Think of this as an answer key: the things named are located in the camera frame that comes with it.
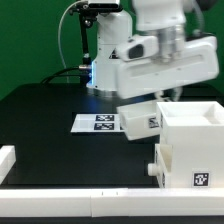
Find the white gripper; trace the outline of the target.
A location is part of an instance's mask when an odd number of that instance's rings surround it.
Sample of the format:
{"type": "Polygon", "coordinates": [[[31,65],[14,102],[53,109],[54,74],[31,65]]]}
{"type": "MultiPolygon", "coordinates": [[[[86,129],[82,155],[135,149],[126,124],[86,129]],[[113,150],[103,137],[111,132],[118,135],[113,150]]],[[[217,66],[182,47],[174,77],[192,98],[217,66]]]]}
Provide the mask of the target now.
{"type": "Polygon", "coordinates": [[[169,62],[141,59],[121,62],[117,68],[118,96],[133,98],[214,79],[219,73],[215,36],[188,41],[169,62]]]}

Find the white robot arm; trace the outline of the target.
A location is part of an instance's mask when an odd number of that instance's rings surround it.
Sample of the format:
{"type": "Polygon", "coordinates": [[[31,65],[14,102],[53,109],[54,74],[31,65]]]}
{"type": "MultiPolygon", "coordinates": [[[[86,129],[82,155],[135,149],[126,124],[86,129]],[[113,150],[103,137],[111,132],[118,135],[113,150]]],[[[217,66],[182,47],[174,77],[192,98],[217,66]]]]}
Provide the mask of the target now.
{"type": "Polygon", "coordinates": [[[185,36],[193,0],[130,0],[132,18],[120,0],[87,0],[97,14],[98,52],[92,62],[91,90],[123,99],[215,78],[217,39],[185,36]]]}

